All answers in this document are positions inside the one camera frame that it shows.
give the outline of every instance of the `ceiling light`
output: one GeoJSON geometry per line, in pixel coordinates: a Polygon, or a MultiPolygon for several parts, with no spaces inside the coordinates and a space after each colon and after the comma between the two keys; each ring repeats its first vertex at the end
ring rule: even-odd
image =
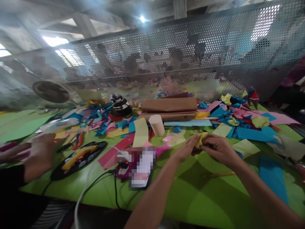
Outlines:
{"type": "Polygon", "coordinates": [[[144,17],[143,15],[141,15],[140,20],[141,20],[141,22],[143,22],[143,23],[146,21],[146,19],[145,19],[145,17],[144,17]]]}

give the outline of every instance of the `scissors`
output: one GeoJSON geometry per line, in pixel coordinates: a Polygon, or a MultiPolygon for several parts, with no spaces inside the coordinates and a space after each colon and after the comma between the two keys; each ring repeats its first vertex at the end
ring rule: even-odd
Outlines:
{"type": "Polygon", "coordinates": [[[65,144],[62,147],[60,147],[57,150],[57,152],[61,153],[61,152],[64,152],[66,150],[70,150],[69,148],[71,146],[73,146],[72,150],[77,150],[82,145],[82,143],[83,143],[82,133],[80,131],[78,131],[78,133],[75,135],[75,137],[72,138],[67,144],[65,144]]]}

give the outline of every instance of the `metal mesh railing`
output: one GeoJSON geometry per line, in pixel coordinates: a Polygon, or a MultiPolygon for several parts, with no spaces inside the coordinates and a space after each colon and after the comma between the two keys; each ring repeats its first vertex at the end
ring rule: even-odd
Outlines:
{"type": "Polygon", "coordinates": [[[42,79],[106,100],[188,91],[213,101],[250,86],[265,100],[305,54],[304,19],[304,0],[271,1],[3,57],[1,105],[41,105],[30,86],[42,79]]]}

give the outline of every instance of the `paper roll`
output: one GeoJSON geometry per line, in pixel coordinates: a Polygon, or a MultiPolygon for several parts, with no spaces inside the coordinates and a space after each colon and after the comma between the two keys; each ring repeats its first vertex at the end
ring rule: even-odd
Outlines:
{"type": "Polygon", "coordinates": [[[162,118],[159,114],[150,116],[149,123],[152,126],[153,131],[157,137],[163,136],[165,133],[162,118]]]}

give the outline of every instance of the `concrete ceiling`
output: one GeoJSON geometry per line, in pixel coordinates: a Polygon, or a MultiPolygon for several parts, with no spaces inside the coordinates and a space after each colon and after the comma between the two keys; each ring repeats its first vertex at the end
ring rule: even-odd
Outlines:
{"type": "Polygon", "coordinates": [[[264,0],[0,0],[0,43],[16,54],[69,41],[264,0]]]}

